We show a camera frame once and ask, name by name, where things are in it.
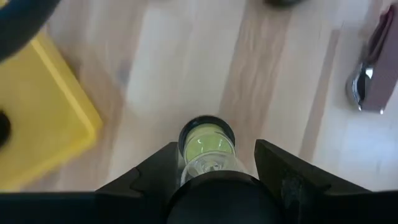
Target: yellow plastic bin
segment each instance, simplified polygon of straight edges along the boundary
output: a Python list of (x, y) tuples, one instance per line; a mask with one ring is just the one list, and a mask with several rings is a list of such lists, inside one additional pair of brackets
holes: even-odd
[(44, 33), (0, 63), (0, 110), (11, 122), (0, 148), (0, 190), (17, 190), (89, 149), (102, 125)]

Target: yellow box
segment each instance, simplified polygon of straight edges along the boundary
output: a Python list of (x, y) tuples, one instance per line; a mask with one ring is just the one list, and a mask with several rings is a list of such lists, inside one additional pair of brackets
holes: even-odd
[(16, 190), (81, 154), (102, 126), (44, 33), (0, 63), (0, 110), (11, 122), (0, 148), (0, 190)]

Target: wooden floor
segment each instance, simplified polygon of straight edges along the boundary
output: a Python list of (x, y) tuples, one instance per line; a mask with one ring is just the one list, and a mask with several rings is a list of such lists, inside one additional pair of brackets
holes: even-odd
[(398, 189), (398, 91), (381, 116), (353, 110), (344, 89), (390, 2), (63, 0), (46, 29), (105, 127), (25, 190), (96, 189), (201, 114), (232, 125), (253, 175), (263, 138), (368, 189)]

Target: green liquid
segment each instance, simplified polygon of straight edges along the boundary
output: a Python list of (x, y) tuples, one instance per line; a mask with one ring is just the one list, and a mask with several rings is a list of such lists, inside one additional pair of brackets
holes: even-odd
[(190, 162), (196, 156), (210, 151), (234, 154), (234, 146), (215, 124), (201, 124), (192, 129), (185, 141), (185, 161)]

